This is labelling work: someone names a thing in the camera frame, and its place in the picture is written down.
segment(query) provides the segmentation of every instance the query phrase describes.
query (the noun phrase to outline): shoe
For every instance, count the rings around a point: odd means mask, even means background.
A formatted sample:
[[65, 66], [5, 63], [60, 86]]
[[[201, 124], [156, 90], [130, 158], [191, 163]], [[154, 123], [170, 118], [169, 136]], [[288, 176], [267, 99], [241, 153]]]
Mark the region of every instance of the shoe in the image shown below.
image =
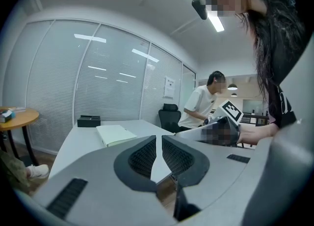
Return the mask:
[[40, 166], [28, 166], [27, 167], [30, 172], [29, 179], [44, 179], [49, 175], [49, 167], [48, 165], [40, 165]]

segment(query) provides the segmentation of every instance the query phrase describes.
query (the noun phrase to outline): window blind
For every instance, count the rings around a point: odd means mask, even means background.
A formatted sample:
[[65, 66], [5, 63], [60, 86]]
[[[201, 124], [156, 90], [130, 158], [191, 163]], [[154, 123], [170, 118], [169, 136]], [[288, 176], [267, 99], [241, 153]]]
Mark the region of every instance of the window blind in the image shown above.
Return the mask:
[[80, 115], [139, 119], [148, 48], [147, 41], [119, 29], [98, 29], [78, 77], [75, 122]]
[[[158, 111], [163, 104], [179, 106], [182, 62], [152, 45], [144, 79], [141, 119], [160, 126]], [[166, 76], [175, 80], [173, 98], [164, 97]]]
[[17, 39], [6, 67], [4, 106], [25, 106], [26, 83], [35, 53], [51, 21], [27, 24]]
[[29, 126], [32, 144], [58, 151], [72, 129], [75, 79], [86, 45], [97, 24], [55, 21], [34, 59], [27, 106], [39, 112]]

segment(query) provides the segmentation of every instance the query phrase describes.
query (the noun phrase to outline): round table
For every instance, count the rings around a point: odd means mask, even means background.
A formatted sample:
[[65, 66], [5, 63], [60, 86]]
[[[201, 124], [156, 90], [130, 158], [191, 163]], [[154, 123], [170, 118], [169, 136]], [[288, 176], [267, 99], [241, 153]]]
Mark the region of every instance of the round table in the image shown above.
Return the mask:
[[[0, 109], [8, 109], [8, 108], [9, 107], [0, 107]], [[14, 144], [14, 141], [12, 138], [11, 130], [16, 129], [16, 128], [22, 128], [25, 144], [26, 144], [30, 159], [35, 166], [38, 166], [38, 162], [37, 162], [37, 159], [35, 158], [35, 155], [33, 153], [32, 148], [31, 148], [26, 126], [31, 124], [32, 122], [34, 122], [36, 119], [38, 119], [38, 116], [39, 116], [38, 111], [31, 109], [31, 108], [26, 108], [26, 110], [24, 112], [16, 113], [15, 118], [9, 120], [6, 123], [0, 123], [0, 133], [3, 131], [7, 131], [9, 141], [10, 141], [10, 144], [12, 147], [12, 151], [14, 153], [14, 156], [18, 159], [20, 159], [20, 157], [19, 157], [18, 152], [15, 148], [15, 144]], [[6, 148], [5, 148], [5, 145], [3, 143], [3, 138], [2, 138], [1, 134], [0, 134], [0, 147], [1, 147], [2, 151], [6, 152]]]

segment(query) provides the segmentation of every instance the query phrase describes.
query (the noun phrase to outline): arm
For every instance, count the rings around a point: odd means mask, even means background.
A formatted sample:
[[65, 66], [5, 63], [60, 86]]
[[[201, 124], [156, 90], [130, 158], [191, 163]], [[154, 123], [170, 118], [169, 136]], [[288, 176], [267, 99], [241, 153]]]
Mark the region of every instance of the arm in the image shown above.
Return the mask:
[[187, 113], [188, 115], [191, 115], [194, 118], [198, 118], [198, 119], [201, 119], [203, 121], [208, 118], [208, 117], [205, 117], [205, 116], [199, 114], [197, 111], [192, 112], [192, 111], [189, 111], [186, 108], [184, 109], [184, 112]]
[[259, 140], [274, 136], [278, 130], [279, 128], [275, 123], [266, 126], [248, 126], [241, 124], [240, 138], [237, 143], [257, 145]]

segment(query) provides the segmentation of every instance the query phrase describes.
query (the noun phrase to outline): black office chair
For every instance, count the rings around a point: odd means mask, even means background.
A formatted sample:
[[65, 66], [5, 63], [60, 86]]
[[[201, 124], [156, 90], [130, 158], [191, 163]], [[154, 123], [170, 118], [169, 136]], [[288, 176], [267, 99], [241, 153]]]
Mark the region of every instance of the black office chair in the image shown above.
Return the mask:
[[178, 111], [178, 106], [175, 104], [163, 104], [163, 109], [159, 110], [159, 119], [161, 128], [171, 133], [180, 131], [178, 122], [181, 118], [181, 112]]

